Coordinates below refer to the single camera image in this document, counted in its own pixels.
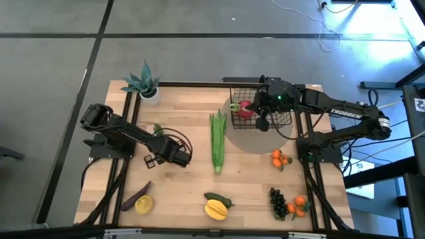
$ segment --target floor line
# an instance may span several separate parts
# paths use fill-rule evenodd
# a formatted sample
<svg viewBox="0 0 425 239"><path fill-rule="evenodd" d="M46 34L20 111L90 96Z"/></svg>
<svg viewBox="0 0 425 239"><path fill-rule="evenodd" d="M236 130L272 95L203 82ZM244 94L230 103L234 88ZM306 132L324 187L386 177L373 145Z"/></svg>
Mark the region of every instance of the floor line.
<svg viewBox="0 0 425 239"><path fill-rule="evenodd" d="M114 5L114 0L109 0L108 4L106 5L106 10L104 13L104 17L102 19L102 23L99 28L98 35L104 34L113 5ZM94 63L99 53L101 42L102 42L102 38L98 36L94 42L92 52L88 59L86 72L82 79L80 89L78 90L68 123L66 124L64 135L62 136L61 142L59 144L60 145L59 149L56 152L56 157L53 162L54 166L52 168L52 173L50 174L50 179L48 181L48 185L44 193L44 198L39 207L40 209L36 211L36 214L37 214L36 223L42 224L42 223L45 223L47 220L48 212L50 210L50 206L54 198L54 193L56 191L56 187L59 182L60 174L62 173L62 169L65 164L66 155L69 150L72 135L74 134L74 130L78 121L78 115L80 113L84 97L86 95L88 83L92 75Z"/></svg>

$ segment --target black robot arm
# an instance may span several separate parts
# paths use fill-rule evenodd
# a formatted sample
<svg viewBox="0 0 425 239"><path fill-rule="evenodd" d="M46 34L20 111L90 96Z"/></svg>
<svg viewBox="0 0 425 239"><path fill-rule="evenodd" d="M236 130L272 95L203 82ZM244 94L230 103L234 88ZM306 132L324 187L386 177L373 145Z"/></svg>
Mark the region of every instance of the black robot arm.
<svg viewBox="0 0 425 239"><path fill-rule="evenodd" d="M323 92L308 89L304 85L292 85L285 81L273 80L263 84L259 87L254 102L247 109L255 111L260 116L256 126L262 131L268 130L270 122L267 122L266 116L272 112L283 113L297 110L309 114L329 113L361 121L353 127L329 133L307 132L311 147L361 137L383 140L390 137L391 133L389 119L376 106L332 99Z"/></svg>
<svg viewBox="0 0 425 239"><path fill-rule="evenodd" d="M168 161L186 167L191 160L191 154L184 151L186 144L181 140L175 141L170 137L173 135L152 135L114 114L109 106L90 105L80 123L87 131L103 134L111 148L125 151L126 147L131 146L128 143L130 138L146 146L159 164Z"/></svg>

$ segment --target wooden table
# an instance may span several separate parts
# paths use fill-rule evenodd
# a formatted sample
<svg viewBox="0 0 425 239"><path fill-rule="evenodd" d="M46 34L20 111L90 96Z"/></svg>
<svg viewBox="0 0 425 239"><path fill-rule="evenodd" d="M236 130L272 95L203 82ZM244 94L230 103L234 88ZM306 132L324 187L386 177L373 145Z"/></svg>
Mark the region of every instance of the wooden table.
<svg viewBox="0 0 425 239"><path fill-rule="evenodd" d="M120 88L126 83L112 80L105 104L121 114L126 93ZM307 86L321 90L319 85ZM221 228L235 230L312 230L309 215L285 222L274 219L270 205L270 187L280 189L286 200L298 195L306 198L302 166L299 164L295 141L288 141L281 150L294 162L279 172L271 164L270 155L246 153L225 142L225 160L221 175L215 175L211 163L209 114L216 113L229 98L228 88L161 87L161 101L156 106L141 106L137 126L153 131L153 124L170 127L184 133L193 144L193 158L184 169L164 163L148 169L143 161L149 151L137 144L135 157L130 161L123 202L152 181L148 195L154 198L154 208L147 215L139 215L132 208L121 212L119 226L142 228ZM135 94L129 110L133 112ZM317 116L311 116L313 122ZM291 137L297 136L293 120ZM315 131L331 131L328 115L324 115ZM105 159L89 168L75 222L83 221L104 196L111 160ZM331 163L322 163L321 172L328 201L344 222L353 227L351 212L341 172ZM236 205L229 209L228 218L217 221L204 211L205 192L230 197ZM315 199L319 227L323 228L320 203ZM111 200L107 222L112 221L115 197Z"/></svg>

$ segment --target gray floor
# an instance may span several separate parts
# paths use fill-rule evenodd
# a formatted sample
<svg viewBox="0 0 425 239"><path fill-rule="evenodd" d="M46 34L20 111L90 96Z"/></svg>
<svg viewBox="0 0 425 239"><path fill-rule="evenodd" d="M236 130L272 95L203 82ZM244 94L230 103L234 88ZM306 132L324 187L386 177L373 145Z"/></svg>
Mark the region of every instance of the gray floor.
<svg viewBox="0 0 425 239"><path fill-rule="evenodd" d="M356 4L351 11L333 15L320 12L312 0L276 1L324 20L339 33L372 39L343 40L339 49L328 53L315 39L104 39L80 115L89 104L104 101L111 79L139 72L144 59L168 81L219 82L225 76L265 74L292 83L322 84L329 96L352 102L367 102L367 91L358 89L360 81L395 82L420 65L400 24L400 11L389 4ZM0 36L97 33L108 1L35 2L0 0ZM265 0L121 0L115 1L106 26L107 33L318 33L321 29L319 23ZM328 48L337 45L336 40L322 42ZM0 38L0 145L27 155L24 161L0 161L0 228L22 228L33 221L93 44L94 39ZM384 105L399 99L401 92L379 94L379 105ZM402 104L385 108L384 113L392 123L406 119ZM352 122L332 119L332 124L339 128ZM407 125L393 132L392 138L408 136ZM79 127L74 131L47 219L51 226L72 224L89 152L82 140L91 137ZM374 153L389 145L359 151ZM404 148L413 154L411 145ZM391 161L406 156L397 149L379 155ZM396 234L383 226L385 218L358 211L353 217L362 231Z"/></svg>

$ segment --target table leg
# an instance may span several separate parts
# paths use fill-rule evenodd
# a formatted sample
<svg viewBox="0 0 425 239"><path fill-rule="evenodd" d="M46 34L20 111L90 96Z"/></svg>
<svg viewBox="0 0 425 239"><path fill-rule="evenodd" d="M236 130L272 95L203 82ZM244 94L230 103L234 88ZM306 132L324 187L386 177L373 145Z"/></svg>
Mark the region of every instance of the table leg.
<svg viewBox="0 0 425 239"><path fill-rule="evenodd" d="M400 177L404 173L418 173L414 156L344 177L345 188L350 189Z"/></svg>

